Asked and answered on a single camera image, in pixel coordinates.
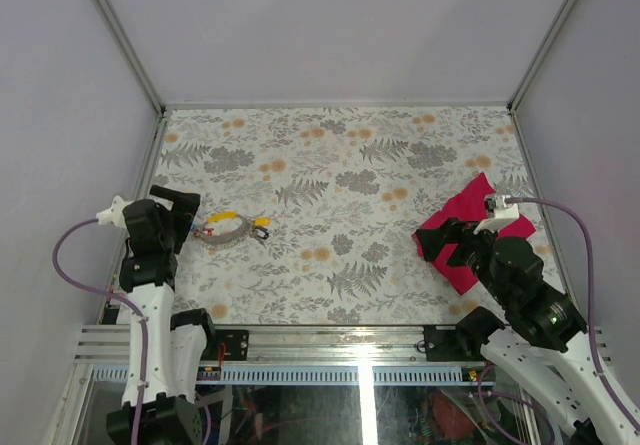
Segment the silver keyring bunch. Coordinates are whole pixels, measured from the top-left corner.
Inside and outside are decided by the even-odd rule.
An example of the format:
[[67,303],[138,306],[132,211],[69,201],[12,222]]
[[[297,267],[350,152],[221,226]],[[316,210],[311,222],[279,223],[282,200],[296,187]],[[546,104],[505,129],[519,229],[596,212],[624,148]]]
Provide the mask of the silver keyring bunch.
[[265,241],[270,234],[267,228],[250,227],[248,224],[222,222],[213,227],[207,227],[205,221],[198,225],[198,229],[204,235],[201,240],[213,249],[231,248],[247,238]]

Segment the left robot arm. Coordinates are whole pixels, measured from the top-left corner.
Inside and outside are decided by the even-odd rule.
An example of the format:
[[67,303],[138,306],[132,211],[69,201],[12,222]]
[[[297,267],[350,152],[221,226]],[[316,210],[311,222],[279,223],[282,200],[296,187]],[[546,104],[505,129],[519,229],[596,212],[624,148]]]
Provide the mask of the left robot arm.
[[196,404],[200,361],[219,346],[203,308],[174,312],[177,256],[192,230],[200,196],[154,185],[146,199],[115,197],[99,214],[127,231],[119,282],[132,312],[129,364],[121,406],[106,417],[115,444],[199,444]]

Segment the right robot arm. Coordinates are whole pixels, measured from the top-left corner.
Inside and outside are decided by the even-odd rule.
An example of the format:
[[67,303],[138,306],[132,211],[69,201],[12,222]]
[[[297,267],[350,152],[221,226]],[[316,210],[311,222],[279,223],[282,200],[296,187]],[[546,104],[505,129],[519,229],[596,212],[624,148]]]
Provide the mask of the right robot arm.
[[504,312],[479,307],[456,326],[467,359],[492,362],[551,416],[573,444],[636,444],[639,409],[602,364],[570,298],[543,279],[543,261],[526,239],[480,230],[455,218],[419,229],[423,258],[446,246],[447,263],[467,267]]

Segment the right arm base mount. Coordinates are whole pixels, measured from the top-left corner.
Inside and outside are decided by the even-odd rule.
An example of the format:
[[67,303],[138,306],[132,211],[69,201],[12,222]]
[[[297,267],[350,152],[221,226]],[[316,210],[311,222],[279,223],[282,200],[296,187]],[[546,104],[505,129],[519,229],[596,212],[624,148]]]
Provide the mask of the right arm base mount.
[[425,356],[428,362],[478,362],[484,357],[481,346],[501,327],[465,328],[461,325],[427,325],[423,327]]

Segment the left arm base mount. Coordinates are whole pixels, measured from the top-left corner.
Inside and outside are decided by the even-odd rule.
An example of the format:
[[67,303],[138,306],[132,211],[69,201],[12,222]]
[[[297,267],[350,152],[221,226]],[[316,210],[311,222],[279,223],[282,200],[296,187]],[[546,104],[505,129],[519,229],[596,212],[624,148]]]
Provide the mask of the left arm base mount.
[[243,329],[222,329],[207,339],[202,361],[242,362],[248,358],[250,333]]

